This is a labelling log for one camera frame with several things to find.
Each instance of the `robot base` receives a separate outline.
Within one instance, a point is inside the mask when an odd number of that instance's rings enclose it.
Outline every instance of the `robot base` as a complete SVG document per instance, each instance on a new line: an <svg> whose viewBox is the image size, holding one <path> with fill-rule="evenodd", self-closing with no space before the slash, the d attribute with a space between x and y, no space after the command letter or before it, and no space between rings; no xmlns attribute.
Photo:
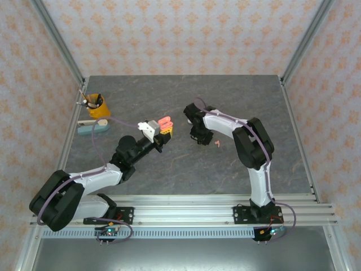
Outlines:
<svg viewBox="0 0 361 271"><path fill-rule="evenodd" d="M255 212L254 206L234 206L233 218L235 224L270 224L272 217L280 217L283 219L282 209L274 204L270 206L264 206L267 208L267 212L262 210L261 212Z"/></svg>

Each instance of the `metal post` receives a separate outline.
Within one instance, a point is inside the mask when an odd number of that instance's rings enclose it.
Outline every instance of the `metal post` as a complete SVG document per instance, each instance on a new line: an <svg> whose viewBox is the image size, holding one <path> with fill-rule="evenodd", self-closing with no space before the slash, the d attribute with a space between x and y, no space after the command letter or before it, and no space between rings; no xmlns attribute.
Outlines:
<svg viewBox="0 0 361 271"><path fill-rule="evenodd" d="M38 12L39 17L42 19L46 29L48 30L49 35L54 40L66 64L69 66L74 78L77 80L79 85L81 85L84 80L83 75L81 74L81 71L78 68L77 63L73 59L72 54L70 53L67 45L65 44L63 38L61 37L60 32L58 31L43 1L42 0L30 0L30 1L32 2L35 10Z"/></svg>
<svg viewBox="0 0 361 271"><path fill-rule="evenodd" d="M296 52L294 52L292 59L289 62L288 66L285 70L285 73L281 77L281 81L282 81L283 85L285 85L291 78L294 70L300 63L304 53L306 52L309 44L311 43L313 37L315 36L315 33L320 28L322 21L326 17L326 15L333 3L334 3L334 0L323 0L322 4L320 5L319 9L316 12L315 17L312 20L308 30L306 31L302 41L298 45Z"/></svg>

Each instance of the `teal eraser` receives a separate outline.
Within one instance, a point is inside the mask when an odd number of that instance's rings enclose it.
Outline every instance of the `teal eraser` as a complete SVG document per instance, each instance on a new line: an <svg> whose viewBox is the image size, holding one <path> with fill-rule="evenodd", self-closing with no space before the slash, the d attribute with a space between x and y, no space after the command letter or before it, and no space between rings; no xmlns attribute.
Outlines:
<svg viewBox="0 0 361 271"><path fill-rule="evenodd" d="M109 124L100 126L99 124L96 124L94 128L94 133L101 133L109 130L111 126ZM88 126L81 126L78 128L78 134L85 136L86 134L91 134L91 129L93 128L92 125Z"/></svg>

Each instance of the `mounting plate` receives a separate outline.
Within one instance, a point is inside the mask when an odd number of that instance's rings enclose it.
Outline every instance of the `mounting plate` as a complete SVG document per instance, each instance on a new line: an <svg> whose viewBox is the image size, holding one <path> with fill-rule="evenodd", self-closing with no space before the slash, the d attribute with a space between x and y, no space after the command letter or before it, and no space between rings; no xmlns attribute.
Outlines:
<svg viewBox="0 0 361 271"><path fill-rule="evenodd" d="M134 218L134 207L117 207L115 217L111 219L119 220L128 223L129 225L133 224ZM85 218L83 220L85 225L105 225L105 221L95 220L91 218Z"/></svg>
<svg viewBox="0 0 361 271"><path fill-rule="evenodd" d="M263 216L258 220L251 214L250 206L234 206L233 207L233 219L235 224L269 224L271 221L271 216L280 216L282 214L282 209L279 206L275 206L269 215Z"/></svg>

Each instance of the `pen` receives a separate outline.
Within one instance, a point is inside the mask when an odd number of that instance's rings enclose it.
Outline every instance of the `pen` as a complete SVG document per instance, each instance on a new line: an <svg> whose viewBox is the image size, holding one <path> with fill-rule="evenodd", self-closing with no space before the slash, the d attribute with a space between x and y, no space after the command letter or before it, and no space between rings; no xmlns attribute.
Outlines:
<svg viewBox="0 0 361 271"><path fill-rule="evenodd" d="M84 93L81 91L81 89L79 89L79 92L80 92L81 95L84 97L84 99L86 99L86 97L85 97Z"/></svg>
<svg viewBox="0 0 361 271"><path fill-rule="evenodd" d="M93 104L93 103L87 103L87 106L89 106L91 109L97 108L96 104Z"/></svg>
<svg viewBox="0 0 361 271"><path fill-rule="evenodd" d="M85 107L86 107L86 105L85 105L85 104L80 103L80 102L77 102L77 105L79 105L79 106L85 106Z"/></svg>

